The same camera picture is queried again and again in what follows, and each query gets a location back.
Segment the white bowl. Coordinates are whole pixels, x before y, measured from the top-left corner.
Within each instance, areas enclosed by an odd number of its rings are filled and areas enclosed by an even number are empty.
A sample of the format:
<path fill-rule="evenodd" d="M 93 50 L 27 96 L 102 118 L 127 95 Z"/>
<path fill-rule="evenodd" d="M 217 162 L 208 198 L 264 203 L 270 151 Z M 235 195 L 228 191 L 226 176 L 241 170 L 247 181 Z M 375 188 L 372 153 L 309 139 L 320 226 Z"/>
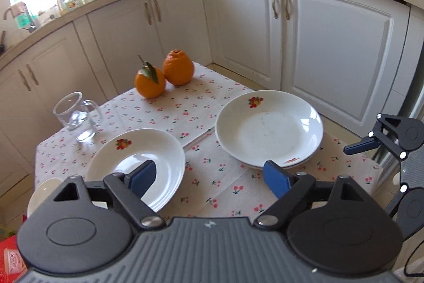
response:
<path fill-rule="evenodd" d="M 58 186 L 63 182 L 62 179 L 53 177 L 41 183 L 32 193 L 27 205 L 26 217 L 29 218 L 32 213 L 49 197 Z"/>

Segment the bumpy orange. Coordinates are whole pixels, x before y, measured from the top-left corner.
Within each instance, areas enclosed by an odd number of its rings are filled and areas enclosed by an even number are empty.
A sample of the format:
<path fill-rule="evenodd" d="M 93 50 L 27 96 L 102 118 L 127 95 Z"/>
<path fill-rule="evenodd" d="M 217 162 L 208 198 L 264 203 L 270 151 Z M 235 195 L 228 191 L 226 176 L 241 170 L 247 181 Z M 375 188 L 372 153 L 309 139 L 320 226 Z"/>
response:
<path fill-rule="evenodd" d="M 181 86 L 191 82 L 195 66 L 183 50 L 172 50 L 162 64 L 162 72 L 168 82 Z"/>

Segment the cherry print tablecloth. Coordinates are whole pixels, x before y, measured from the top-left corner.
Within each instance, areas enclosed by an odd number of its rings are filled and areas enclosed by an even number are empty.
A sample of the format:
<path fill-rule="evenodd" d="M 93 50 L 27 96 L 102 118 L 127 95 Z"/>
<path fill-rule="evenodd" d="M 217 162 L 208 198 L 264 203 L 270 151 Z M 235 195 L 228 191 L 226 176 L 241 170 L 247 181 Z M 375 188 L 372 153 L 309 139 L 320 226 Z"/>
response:
<path fill-rule="evenodd" d="M 78 143 L 61 130 L 36 151 L 35 182 L 80 175 L 86 180 L 95 155 L 111 139 L 137 129 L 158 129 L 174 136 L 185 152 L 185 172 L 174 196 L 159 210 L 164 218 L 182 216 L 257 217 L 275 196 L 261 169 L 243 164 L 221 148 L 216 119 L 236 97 L 252 92 L 244 85 L 202 65 L 187 85 L 169 85 L 158 98 L 147 99 L 134 89 L 104 103 L 103 121 L 91 141 Z M 381 167 L 363 154 L 343 153 L 343 141 L 323 129 L 320 150 L 308 161 L 287 170 L 306 172 L 320 181 L 349 175 L 368 193 L 377 187 Z"/>

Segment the white plate with fruit print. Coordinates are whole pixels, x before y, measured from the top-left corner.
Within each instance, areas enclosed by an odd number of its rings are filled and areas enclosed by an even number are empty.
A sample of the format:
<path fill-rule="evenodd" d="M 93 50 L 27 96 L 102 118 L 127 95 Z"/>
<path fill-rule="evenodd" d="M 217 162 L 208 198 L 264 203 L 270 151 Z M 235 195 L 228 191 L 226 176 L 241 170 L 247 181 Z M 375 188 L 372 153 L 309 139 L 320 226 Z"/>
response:
<path fill-rule="evenodd" d="M 158 129 L 137 129 L 111 139 L 92 160 L 87 181 L 102 180 L 115 172 L 125 174 L 151 160 L 157 173 L 141 200 L 155 212 L 163 209 L 179 188 L 186 166 L 185 152 L 171 134 Z"/>

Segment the faucet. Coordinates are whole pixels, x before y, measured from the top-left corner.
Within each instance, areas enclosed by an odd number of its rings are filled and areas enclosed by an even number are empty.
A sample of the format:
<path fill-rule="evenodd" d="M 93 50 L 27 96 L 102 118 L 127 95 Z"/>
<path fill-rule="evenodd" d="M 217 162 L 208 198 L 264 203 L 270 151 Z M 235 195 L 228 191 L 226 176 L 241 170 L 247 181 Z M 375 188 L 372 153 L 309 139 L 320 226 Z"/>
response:
<path fill-rule="evenodd" d="M 16 24 L 20 29 L 24 29 L 29 33 L 32 33 L 37 29 L 35 20 L 28 10 L 26 3 L 23 1 L 10 5 L 4 12 L 4 20 L 7 19 L 9 14 L 13 19 L 15 19 Z"/>

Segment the clear glass mug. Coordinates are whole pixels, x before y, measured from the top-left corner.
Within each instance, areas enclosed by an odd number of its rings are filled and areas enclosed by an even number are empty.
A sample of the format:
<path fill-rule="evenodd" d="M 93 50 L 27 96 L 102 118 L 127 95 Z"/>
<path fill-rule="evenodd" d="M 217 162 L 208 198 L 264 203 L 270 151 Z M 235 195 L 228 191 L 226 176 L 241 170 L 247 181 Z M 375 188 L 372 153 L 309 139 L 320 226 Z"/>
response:
<path fill-rule="evenodd" d="M 80 143 L 91 141 L 103 121 L 103 114 L 98 104 L 92 100 L 85 100 L 79 91 L 60 99 L 53 108 L 53 113 Z"/>

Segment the red milk tea box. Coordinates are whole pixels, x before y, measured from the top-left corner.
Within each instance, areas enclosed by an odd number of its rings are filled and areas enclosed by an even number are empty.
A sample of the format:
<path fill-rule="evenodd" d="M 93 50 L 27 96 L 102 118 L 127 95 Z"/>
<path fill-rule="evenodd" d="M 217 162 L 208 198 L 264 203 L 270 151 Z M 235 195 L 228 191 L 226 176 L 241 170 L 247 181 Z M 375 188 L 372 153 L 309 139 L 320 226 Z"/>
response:
<path fill-rule="evenodd" d="M 16 282 L 26 273 L 26 265 L 18 251 L 16 236 L 1 242 L 0 248 L 0 283 Z"/>

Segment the white kitchen cabinets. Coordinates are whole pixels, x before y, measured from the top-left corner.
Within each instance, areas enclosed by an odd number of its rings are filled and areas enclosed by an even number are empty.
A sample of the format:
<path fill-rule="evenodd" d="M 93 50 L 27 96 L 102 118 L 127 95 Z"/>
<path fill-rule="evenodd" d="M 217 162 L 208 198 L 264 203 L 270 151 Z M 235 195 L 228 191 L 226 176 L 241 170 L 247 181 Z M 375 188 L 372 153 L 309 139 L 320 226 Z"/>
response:
<path fill-rule="evenodd" d="M 402 108 L 422 47 L 423 0 L 98 0 L 1 58 L 1 134 L 29 171 L 64 95 L 104 102 L 133 86 L 140 58 L 160 66 L 181 49 L 360 136 Z"/>

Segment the white plate on stack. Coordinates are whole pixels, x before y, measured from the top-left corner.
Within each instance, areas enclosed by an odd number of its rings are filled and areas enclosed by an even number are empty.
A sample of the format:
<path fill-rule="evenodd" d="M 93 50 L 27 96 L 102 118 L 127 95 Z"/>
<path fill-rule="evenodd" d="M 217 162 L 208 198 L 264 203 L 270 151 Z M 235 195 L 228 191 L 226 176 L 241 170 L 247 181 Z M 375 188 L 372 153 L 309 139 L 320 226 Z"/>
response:
<path fill-rule="evenodd" d="M 277 90 L 254 90 L 229 101 L 217 116 L 215 132 L 231 156 L 249 148 L 323 140 L 318 112 L 302 98 Z"/>

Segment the orange with leaf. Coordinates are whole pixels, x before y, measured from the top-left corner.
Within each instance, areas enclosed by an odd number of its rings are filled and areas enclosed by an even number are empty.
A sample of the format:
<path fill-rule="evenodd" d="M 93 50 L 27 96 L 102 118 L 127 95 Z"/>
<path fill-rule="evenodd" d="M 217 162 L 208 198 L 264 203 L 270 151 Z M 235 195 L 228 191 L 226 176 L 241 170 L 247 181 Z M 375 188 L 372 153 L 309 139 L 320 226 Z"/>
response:
<path fill-rule="evenodd" d="M 163 73 L 139 55 L 142 67 L 138 70 L 134 87 L 145 98 L 157 98 L 165 92 L 166 79 Z"/>

